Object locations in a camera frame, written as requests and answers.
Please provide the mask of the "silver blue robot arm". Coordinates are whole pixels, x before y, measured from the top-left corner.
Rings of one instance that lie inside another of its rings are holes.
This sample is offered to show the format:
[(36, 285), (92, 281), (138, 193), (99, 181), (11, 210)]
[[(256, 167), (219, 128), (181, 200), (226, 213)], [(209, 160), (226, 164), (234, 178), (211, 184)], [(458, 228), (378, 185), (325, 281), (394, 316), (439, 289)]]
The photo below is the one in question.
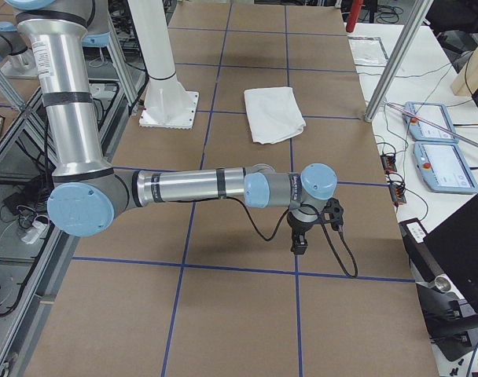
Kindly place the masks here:
[(299, 173), (278, 173), (266, 164), (214, 170), (150, 171), (158, 153), (170, 159), (175, 145), (129, 143), (136, 170), (118, 171), (105, 158), (83, 54), (86, 37), (109, 24), (105, 1), (14, 1), (17, 28), (34, 54), (42, 103), (57, 163), (47, 213), (60, 230), (77, 237), (106, 230), (122, 213), (150, 203), (195, 203), (231, 199), (244, 209), (280, 207), (291, 229), (291, 250), (303, 254), (306, 233), (343, 229), (343, 209), (334, 197), (336, 175), (321, 163)]

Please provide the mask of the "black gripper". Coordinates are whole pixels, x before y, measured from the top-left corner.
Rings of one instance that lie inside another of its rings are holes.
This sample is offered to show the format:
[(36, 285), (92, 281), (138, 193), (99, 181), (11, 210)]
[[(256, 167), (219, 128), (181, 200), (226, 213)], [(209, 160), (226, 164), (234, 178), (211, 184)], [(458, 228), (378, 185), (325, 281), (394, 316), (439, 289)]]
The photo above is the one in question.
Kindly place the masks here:
[(295, 217), (293, 212), (288, 213), (287, 222), (292, 230), (290, 251), (293, 254), (304, 255), (308, 248), (308, 242), (304, 234), (312, 228), (314, 222), (301, 221)]

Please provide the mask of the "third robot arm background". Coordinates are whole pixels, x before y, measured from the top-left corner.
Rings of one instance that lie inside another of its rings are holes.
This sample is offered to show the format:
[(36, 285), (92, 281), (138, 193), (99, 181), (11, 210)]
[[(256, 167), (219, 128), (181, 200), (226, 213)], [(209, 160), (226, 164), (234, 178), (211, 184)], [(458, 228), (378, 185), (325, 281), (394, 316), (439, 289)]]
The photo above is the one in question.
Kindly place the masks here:
[(0, 21), (0, 70), (11, 79), (37, 79), (35, 58), (17, 27)]

